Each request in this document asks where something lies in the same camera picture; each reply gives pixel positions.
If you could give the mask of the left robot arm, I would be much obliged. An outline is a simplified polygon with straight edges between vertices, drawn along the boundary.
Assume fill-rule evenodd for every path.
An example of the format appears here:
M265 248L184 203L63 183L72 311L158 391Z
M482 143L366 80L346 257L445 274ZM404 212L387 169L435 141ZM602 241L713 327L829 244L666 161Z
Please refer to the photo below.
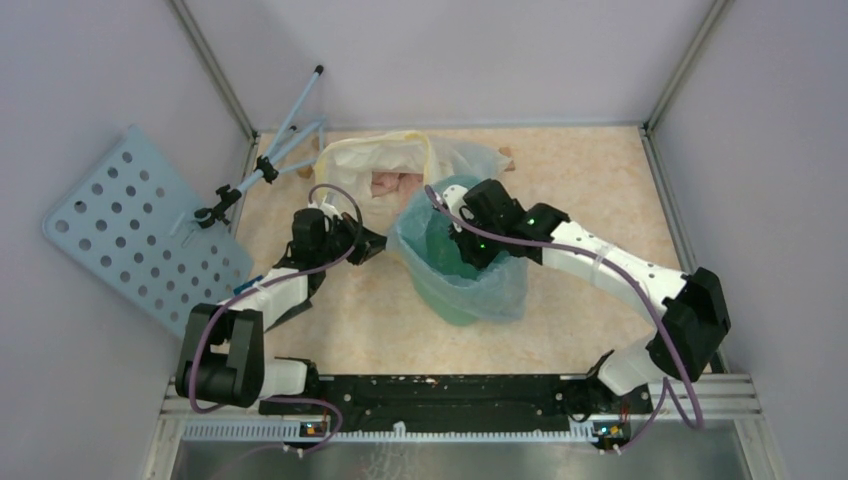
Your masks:
M247 408L282 396L297 413L319 404L320 386L309 379L306 360L273 357L267 331L311 308L329 268L360 265L381 253L387 238L332 207L295 212L292 238L267 274L233 297L199 303L190 311L175 377L178 396L199 411L217 405Z

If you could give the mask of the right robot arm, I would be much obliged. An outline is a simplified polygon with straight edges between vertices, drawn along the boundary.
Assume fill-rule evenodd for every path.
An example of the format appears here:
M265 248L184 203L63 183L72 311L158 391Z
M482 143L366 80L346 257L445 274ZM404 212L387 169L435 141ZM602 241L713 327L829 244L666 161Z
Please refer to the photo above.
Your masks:
M503 184L452 184L428 196L452 222L463 262L478 270L500 258L525 258L588 281L630 306L654 333L603 355L586 385L589 404L612 412L634 389L665 377L696 382L731 328L720 279L698 267L657 265L590 233L549 204L525 209Z

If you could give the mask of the translucent white yellow trash bag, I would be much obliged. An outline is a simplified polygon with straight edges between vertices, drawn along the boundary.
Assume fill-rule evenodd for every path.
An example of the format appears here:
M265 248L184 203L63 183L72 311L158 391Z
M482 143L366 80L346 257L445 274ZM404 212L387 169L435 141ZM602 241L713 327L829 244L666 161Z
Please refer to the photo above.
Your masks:
M373 197L373 172L422 174L423 184L417 193L425 184L433 185L453 175L496 178L505 172L508 162L499 149L406 130L331 143L319 155L313 171L317 183L331 184L350 194L362 212L365 227L385 235L413 194L409 198L396 194Z

